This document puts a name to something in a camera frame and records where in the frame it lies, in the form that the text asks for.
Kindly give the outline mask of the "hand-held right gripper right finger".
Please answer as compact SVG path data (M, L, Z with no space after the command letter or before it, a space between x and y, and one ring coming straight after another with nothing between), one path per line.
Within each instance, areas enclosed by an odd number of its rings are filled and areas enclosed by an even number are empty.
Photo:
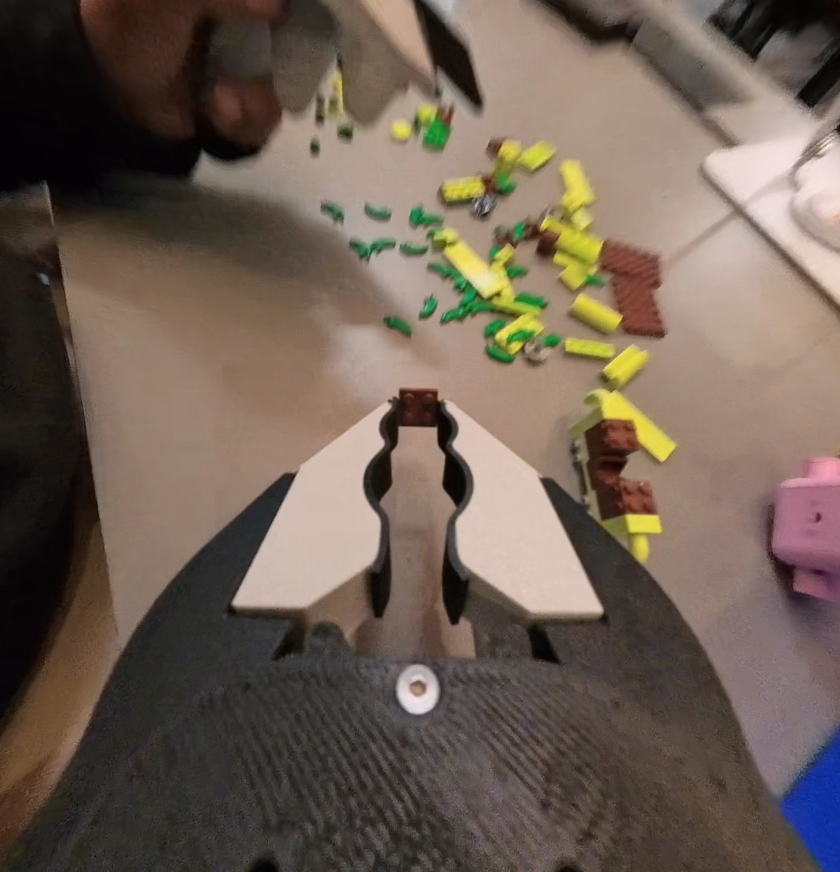
M442 601L472 644L596 627L605 608L542 476L450 400L439 404L445 525Z

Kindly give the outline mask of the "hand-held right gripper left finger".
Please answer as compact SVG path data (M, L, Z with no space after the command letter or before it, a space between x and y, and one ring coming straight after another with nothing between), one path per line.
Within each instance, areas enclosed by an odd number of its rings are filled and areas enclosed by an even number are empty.
M388 400L298 468L233 596L234 612L302 629L334 624L349 643L382 616L392 575L382 497L398 429Z

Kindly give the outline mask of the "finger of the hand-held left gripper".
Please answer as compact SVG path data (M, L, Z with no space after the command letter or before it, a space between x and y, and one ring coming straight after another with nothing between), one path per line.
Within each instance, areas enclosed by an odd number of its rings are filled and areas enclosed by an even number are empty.
M457 23L455 2L362 2L389 53L412 86L431 95L441 79L475 110L484 99L467 36Z
M283 110L302 114L340 59L349 115L372 125L410 85L362 2L292 2L287 22L273 30L273 81Z

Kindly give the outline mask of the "brown square plate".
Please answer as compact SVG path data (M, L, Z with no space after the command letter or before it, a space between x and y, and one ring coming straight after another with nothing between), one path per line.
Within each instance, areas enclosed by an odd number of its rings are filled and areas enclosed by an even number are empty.
M399 428L436 428L439 398L436 389L401 388L397 398Z

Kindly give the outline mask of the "person's left forearm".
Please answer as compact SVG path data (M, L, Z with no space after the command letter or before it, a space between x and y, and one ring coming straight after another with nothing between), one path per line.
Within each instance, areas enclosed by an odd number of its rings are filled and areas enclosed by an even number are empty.
M201 148L126 121L83 33L79 2L0 1L0 192L86 188L110 173L187 178Z

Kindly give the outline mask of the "person's left hand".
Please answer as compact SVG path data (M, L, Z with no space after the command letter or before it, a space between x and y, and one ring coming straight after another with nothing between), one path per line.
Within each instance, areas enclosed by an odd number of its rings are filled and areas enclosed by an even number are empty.
M222 20L278 25L283 1L83 1L91 53L126 120L169 144L196 135L197 121L252 151L278 127L281 108L269 79L222 76L200 84L196 56L204 25Z

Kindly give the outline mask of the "lime and brown brick assembly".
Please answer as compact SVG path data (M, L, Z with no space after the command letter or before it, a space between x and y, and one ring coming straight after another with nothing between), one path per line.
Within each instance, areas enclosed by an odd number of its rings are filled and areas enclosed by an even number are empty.
M584 415L569 428L584 507L645 564L652 539L663 532L661 515L650 482L628 478L626 467L636 452L662 464L677 443L621 391L596 389L584 403Z

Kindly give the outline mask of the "scattered green leaf pieces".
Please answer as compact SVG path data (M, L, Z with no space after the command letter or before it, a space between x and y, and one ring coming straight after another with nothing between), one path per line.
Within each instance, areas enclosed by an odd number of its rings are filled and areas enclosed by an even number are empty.
M512 226L496 227L487 253L469 245L456 228L447 224L447 218L458 210L475 217L471 202L480 193L496 192L500 201L515 188L513 169L500 157L488 172L447 179L437 190L434 208L417 203L406 213L405 227L411 235L404 238L392 234L396 227L388 203L363 203L363 228L375 234L348 237L348 248L356 258L368 264L375 257L397 251L403 258L422 260L427 273L447 282L458 294L447 308L440 306L435 293L426 294L414 318L387 312L382 323L388 330L411 338L415 321L427 322L438 315L440 323L447 324L488 314L491 320L484 327L484 350L500 364L512 363L522 355L523 345L535 338L544 341L552 352L560 346L564 350L570 347L570 339L545 324L548 300L514 285L527 273L527 267L515 260L517 246L539 240L540 222L525 219Z

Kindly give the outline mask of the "scattered lime green bricks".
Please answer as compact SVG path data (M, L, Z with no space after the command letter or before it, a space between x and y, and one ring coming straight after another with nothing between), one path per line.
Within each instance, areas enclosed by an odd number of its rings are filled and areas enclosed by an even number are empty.
M638 343L619 346L617 341L666 335L656 301L661 258L596 231L592 210L598 198L579 159L563 159L556 173L555 200L537 215L495 226L486 253L423 205L412 208L408 218L412 229L424 231L422 242L381 239L371 251L397 248L404 256L431 255L427 271L447 282L458 299L447 305L436 293L428 294L416 318L438 317L441 325L449 325L488 317L483 351L496 365L523 361L540 367L556 354L594 361L602 384L621 391L644 372L651 353ZM550 298L522 284L532 269L521 256L530 253L541 266L555 268L557 286L567 293L567 323L591 337L563 334L552 321Z

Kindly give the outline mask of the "pink brick plant pot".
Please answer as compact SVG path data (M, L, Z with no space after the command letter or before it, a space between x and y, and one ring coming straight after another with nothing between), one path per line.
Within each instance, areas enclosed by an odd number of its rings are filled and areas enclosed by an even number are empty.
M777 486L770 554L791 594L840 606L840 451Z

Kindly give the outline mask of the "blue plastic bin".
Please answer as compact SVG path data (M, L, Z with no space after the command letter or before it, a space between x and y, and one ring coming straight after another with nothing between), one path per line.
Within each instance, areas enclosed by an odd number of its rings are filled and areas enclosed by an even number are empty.
M840 871L840 728L796 778L781 809L818 866Z

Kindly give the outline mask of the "white tray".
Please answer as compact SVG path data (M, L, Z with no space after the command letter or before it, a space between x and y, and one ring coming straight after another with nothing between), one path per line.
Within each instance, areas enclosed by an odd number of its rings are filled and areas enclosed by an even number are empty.
M702 171L719 194L840 310L840 255L812 241L790 214L790 170L812 135L721 148Z

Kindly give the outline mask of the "glass bowl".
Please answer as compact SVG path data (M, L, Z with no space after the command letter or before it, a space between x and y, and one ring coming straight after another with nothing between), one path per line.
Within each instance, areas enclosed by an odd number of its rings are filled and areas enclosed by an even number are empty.
M815 243L840 255L840 135L813 139L790 170L790 214Z

